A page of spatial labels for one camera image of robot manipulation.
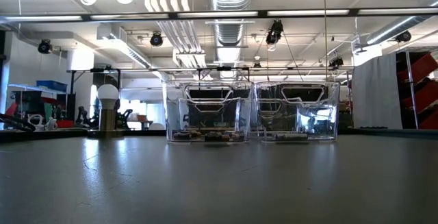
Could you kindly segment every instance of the ventilation duct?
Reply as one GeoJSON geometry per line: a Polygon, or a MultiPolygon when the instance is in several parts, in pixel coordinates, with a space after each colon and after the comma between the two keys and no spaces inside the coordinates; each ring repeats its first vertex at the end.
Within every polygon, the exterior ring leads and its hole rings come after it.
{"type": "MultiPolygon", "coordinates": [[[[430,0],[423,6],[435,7],[438,5],[438,0],[430,0]]],[[[432,18],[433,15],[423,15],[423,16],[410,16],[410,17],[402,17],[390,23],[383,28],[379,29],[377,32],[372,33],[367,37],[367,44],[376,45],[386,40],[389,40],[398,34],[405,32],[412,27],[423,23],[424,21],[432,18]]]]}
{"type": "MultiPolygon", "coordinates": [[[[210,5],[213,10],[246,10],[251,0],[210,0],[210,5]]],[[[217,58],[222,63],[236,62],[240,58],[244,35],[244,25],[241,24],[215,24],[214,33],[216,37],[216,45],[221,47],[216,51],[217,58]]]]}

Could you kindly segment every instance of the shelf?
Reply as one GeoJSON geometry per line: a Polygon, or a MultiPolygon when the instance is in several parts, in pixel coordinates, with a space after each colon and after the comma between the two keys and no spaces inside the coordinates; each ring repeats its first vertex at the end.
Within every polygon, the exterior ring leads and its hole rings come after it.
{"type": "Polygon", "coordinates": [[[37,86],[30,86],[26,84],[8,84],[8,87],[14,87],[14,88],[22,88],[25,90],[37,90],[45,93],[51,93],[51,94],[66,94],[66,92],[58,91],[58,90],[51,90],[48,88],[42,88],[37,86]]]}

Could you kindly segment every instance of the gray table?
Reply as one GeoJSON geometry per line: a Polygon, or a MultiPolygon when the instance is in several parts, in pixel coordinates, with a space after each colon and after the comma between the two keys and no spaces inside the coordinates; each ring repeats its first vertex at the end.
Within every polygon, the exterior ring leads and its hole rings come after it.
{"type": "Polygon", "coordinates": [[[0,145],[0,223],[438,223],[438,142],[0,145]]]}

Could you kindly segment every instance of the transparent storage container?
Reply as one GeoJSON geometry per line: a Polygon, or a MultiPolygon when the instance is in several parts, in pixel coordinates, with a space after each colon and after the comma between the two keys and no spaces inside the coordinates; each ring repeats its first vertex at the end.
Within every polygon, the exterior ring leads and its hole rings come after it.
{"type": "Polygon", "coordinates": [[[248,140],[253,83],[171,81],[163,84],[163,94],[168,141],[248,140]]]}
{"type": "Polygon", "coordinates": [[[339,90],[337,82],[255,84],[259,140],[336,140],[339,90]]]}

